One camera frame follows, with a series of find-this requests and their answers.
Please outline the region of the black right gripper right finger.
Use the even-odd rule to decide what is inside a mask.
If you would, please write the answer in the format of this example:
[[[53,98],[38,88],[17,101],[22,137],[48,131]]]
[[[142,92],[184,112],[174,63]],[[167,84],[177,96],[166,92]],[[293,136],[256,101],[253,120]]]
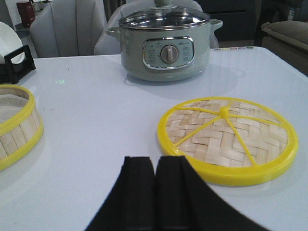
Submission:
[[[160,231],[264,231],[221,199],[184,156],[161,157],[156,169]]]

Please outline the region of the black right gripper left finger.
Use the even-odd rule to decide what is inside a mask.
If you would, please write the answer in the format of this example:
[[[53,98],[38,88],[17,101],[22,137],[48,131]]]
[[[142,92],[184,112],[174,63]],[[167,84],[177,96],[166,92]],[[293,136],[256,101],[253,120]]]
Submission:
[[[112,190],[86,230],[154,230],[154,169],[149,157],[125,157]]]

